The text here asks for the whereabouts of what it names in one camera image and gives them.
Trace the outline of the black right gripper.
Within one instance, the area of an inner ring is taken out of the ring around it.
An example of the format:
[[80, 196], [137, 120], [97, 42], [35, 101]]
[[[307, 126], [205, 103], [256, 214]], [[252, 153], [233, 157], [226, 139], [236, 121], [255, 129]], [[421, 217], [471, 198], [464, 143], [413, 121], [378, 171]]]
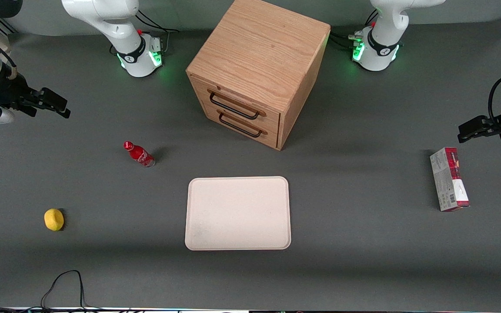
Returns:
[[38, 93], [39, 104], [32, 104], [33, 94], [24, 77], [18, 75], [14, 80], [0, 78], [0, 119], [9, 110], [16, 110], [30, 117], [35, 117], [39, 110], [49, 111], [69, 119], [71, 111], [67, 109], [67, 100], [49, 88], [42, 87]]

